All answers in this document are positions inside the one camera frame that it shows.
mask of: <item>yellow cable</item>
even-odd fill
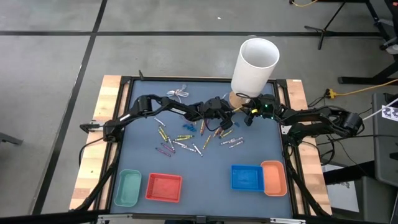
[[[318,0],[315,0],[315,1],[313,1],[313,2],[310,2],[310,3],[308,3],[308,4],[304,4],[304,5],[299,5],[299,4],[297,4],[297,3],[295,3],[295,2],[292,1],[292,4],[295,5],[295,6],[297,6],[297,7],[305,7],[305,6],[309,6],[309,5],[313,4],[313,3],[316,3],[317,1],[318,1]]]
[[[385,84],[372,86],[372,87],[367,87],[367,88],[364,88],[362,90],[356,90],[356,91],[352,91],[352,92],[349,92],[349,93],[336,93],[336,92],[334,92],[334,95],[335,96],[348,96],[348,95],[351,95],[351,94],[354,94],[354,93],[359,93],[359,92],[366,91],[366,90],[371,90],[371,89],[374,89],[374,88],[377,88],[377,87],[382,87],[382,86],[388,85],[388,84],[396,82],[396,81],[398,81],[398,79],[395,79],[393,81],[389,81],[389,82],[387,82]]]

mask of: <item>table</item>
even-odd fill
[[[375,93],[372,96],[372,111],[376,112],[382,105],[387,105],[384,94]],[[398,124],[386,118],[382,113],[373,116],[374,134],[391,134],[398,132]],[[374,137],[374,160],[358,164],[369,177],[398,187],[398,161],[390,158],[390,154],[398,152],[396,139],[389,137]],[[365,174],[357,165],[345,167],[324,173],[326,184],[360,179]]]
[[[160,80],[170,77],[151,77],[158,78]],[[189,78],[191,81],[201,80],[202,78]],[[227,82],[229,79],[215,78],[215,80],[222,80]],[[131,95],[128,83],[131,82],[131,77],[122,77],[116,75],[104,76],[103,83],[99,92],[97,105],[95,108],[93,119],[96,121],[105,122],[112,119],[114,116],[121,115],[124,111],[126,98]],[[307,102],[303,91],[302,82],[300,80],[278,80],[278,94],[281,98],[281,102],[285,103],[286,98],[290,99],[288,104],[295,109],[306,109]],[[119,101],[119,108],[115,108],[116,102]],[[102,136],[101,131],[95,131],[89,133],[88,142],[98,139]],[[315,143],[313,138],[306,138],[305,141]],[[79,206],[85,197],[90,193],[93,187],[97,184],[99,177],[103,171],[102,166],[105,161],[111,162],[117,144],[108,144],[109,153],[106,153],[107,143],[98,142],[90,145],[85,149],[81,167],[78,173],[78,177],[75,184],[75,190],[72,196],[70,208],[76,208]],[[301,144],[299,146],[299,153],[293,155],[293,162],[295,163],[296,158],[300,158],[301,166],[298,168],[302,170],[302,175],[305,180],[305,184],[309,191],[314,196],[315,200],[322,206],[322,208],[331,213],[330,203],[326,191],[325,182],[323,180],[322,169],[318,158],[318,152],[313,146]],[[105,209],[109,208],[111,203],[110,196],[111,190],[109,187],[111,180],[104,186],[101,193],[101,198],[96,203],[91,205],[91,209]],[[301,194],[297,186],[294,187],[295,195],[294,201],[296,202],[297,213],[304,214],[306,207],[307,212],[313,211],[308,209],[308,205],[303,203]]]

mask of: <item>wooden table frame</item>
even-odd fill
[[[160,79],[184,79],[188,81],[203,82],[209,80],[223,80],[222,82],[230,81],[229,78],[190,78],[190,77],[150,77],[148,80]],[[129,102],[129,97],[132,91],[132,82],[139,77],[122,77],[120,75],[105,75],[102,86],[99,91],[93,120],[99,122],[106,122],[110,119],[117,118],[126,110],[126,102]],[[304,89],[301,80],[277,80],[276,96],[280,97],[280,102],[286,104],[295,110],[307,109],[307,101],[305,99]],[[102,131],[90,132],[87,142],[94,141],[101,138]],[[306,137],[306,142],[316,144],[314,138]],[[104,174],[105,169],[114,159],[114,154],[117,147],[121,144],[109,143],[100,141],[86,147],[81,160],[78,177],[73,191],[70,209],[78,207],[84,199],[90,194],[95,185],[98,183],[100,177]],[[321,205],[324,211],[331,214],[331,207],[326,191],[325,180],[323,179],[322,168],[319,160],[318,151],[315,147],[308,144],[301,144],[298,147],[298,153],[293,153],[291,161],[295,166],[297,173],[304,179],[307,189],[311,192],[314,199]],[[96,200],[90,207],[94,209],[107,209],[110,207],[111,194],[115,175],[113,175],[103,187],[101,197]],[[314,211],[308,206],[308,203],[303,201],[299,188],[294,184],[294,197],[291,197],[297,206],[292,205],[297,209],[296,214],[315,215]]]

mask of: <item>orange tray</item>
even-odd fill
[[[264,173],[264,193],[268,196],[284,196],[287,193],[284,166],[279,161],[261,163]]]

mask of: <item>blue tray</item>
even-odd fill
[[[261,166],[232,165],[231,188],[233,190],[264,191]]]

